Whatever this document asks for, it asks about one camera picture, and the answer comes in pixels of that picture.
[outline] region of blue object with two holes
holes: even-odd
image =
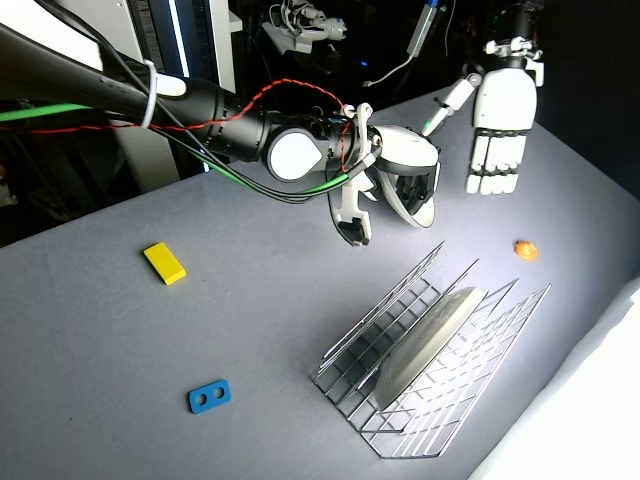
[[[196,415],[231,401],[231,386],[219,380],[189,392],[189,407]]]

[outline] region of plate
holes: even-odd
[[[455,335],[487,290],[469,287],[443,297],[393,349],[380,367],[375,399],[380,411],[422,373]]]

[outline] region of yellow sponge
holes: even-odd
[[[144,255],[167,285],[176,283],[187,276],[187,271],[180,265],[178,259],[164,242],[156,243],[153,247],[147,248]]]

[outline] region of orange object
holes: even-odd
[[[538,258],[538,247],[533,242],[518,240],[515,244],[516,255],[527,262],[533,262]]]

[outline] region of dish rack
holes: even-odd
[[[382,458],[429,458],[451,444],[551,285],[499,313],[513,280],[489,293],[437,357],[386,410],[376,373],[394,347],[476,266],[445,290],[425,277],[438,245],[322,358],[314,383]]]

